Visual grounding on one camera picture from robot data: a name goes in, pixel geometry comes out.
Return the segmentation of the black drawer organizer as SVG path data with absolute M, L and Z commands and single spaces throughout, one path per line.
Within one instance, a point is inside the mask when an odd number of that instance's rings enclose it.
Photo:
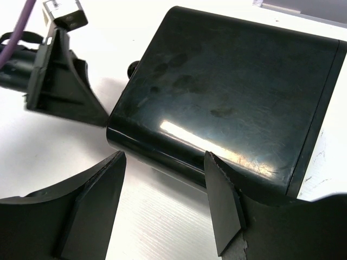
M 212 152 L 296 197 L 345 56 L 342 40 L 175 6 L 115 105 L 107 141 L 198 186 Z

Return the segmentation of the pink drawer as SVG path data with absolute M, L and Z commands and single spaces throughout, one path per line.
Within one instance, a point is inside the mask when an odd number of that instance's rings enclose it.
M 133 73 L 136 71 L 137 66 L 139 65 L 140 61 L 134 61 L 132 62 L 127 69 L 127 77 L 130 79 L 133 75 Z

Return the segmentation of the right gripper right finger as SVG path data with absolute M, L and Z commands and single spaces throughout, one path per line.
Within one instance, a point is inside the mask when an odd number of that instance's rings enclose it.
M 304 201 L 204 157 L 217 253 L 222 259 L 346 259 L 346 195 Z

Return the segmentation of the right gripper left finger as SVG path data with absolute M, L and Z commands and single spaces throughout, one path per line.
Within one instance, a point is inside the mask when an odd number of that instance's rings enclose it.
M 124 182 L 126 157 L 24 197 L 1 200 L 1 259 L 105 259 Z

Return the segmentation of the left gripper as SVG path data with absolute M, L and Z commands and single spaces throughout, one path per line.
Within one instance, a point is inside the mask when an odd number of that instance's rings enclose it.
M 1 52 L 11 34 L 1 36 Z M 24 31 L 21 40 L 41 44 L 43 37 Z M 87 62 L 70 50 L 69 35 L 62 28 L 55 28 L 38 51 L 17 45 L 1 69 L 1 87 L 27 93 L 29 111 L 98 127 L 107 125 L 108 113 L 89 84 Z

